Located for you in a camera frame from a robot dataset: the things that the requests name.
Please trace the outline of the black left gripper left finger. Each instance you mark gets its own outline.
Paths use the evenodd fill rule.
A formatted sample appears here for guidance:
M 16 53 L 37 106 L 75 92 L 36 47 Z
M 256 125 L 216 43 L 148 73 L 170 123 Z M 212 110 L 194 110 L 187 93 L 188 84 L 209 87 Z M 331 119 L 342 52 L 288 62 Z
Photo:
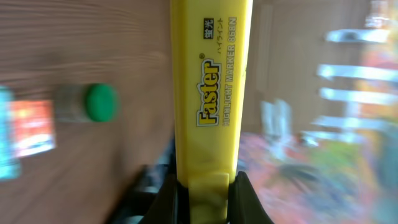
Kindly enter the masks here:
M 139 224 L 188 224 L 188 189 L 169 174 Z

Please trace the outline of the yellow highlighter marker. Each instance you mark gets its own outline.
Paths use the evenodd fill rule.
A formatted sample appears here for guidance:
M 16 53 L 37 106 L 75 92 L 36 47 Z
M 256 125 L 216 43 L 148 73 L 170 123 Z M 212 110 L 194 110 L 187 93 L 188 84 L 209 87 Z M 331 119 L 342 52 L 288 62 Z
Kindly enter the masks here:
M 236 177 L 253 2 L 170 3 L 180 223 L 226 223 Z

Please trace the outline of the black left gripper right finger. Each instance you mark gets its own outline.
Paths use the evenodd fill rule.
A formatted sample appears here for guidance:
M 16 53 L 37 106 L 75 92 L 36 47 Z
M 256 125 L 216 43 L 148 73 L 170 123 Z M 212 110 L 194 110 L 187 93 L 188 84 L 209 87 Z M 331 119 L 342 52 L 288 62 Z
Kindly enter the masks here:
M 243 171 L 239 171 L 229 185 L 228 221 L 230 224 L 274 224 Z

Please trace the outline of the mint green tissue packet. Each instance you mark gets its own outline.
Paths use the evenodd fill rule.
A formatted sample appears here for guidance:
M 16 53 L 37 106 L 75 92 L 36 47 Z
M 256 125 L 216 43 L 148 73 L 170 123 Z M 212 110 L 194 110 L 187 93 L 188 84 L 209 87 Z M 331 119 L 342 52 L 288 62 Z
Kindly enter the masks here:
M 12 100 L 12 92 L 1 86 L 1 182 L 16 179 L 21 173 L 19 160 L 14 154 Z

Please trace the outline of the orange snack packet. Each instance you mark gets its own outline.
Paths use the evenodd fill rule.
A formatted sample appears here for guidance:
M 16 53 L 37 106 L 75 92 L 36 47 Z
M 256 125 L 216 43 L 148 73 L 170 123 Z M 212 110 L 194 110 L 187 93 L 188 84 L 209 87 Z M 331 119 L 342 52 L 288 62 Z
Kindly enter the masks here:
M 16 157 L 33 156 L 56 148 L 52 101 L 13 101 L 11 108 Z

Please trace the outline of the green lid jar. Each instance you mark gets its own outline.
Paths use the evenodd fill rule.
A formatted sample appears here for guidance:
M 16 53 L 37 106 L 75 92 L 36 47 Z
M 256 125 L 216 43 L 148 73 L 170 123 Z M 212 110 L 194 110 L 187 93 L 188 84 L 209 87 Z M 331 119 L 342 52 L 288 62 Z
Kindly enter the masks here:
M 60 121 L 103 123 L 119 111 L 117 91 L 109 84 L 67 84 L 59 87 L 54 98 L 55 117 Z

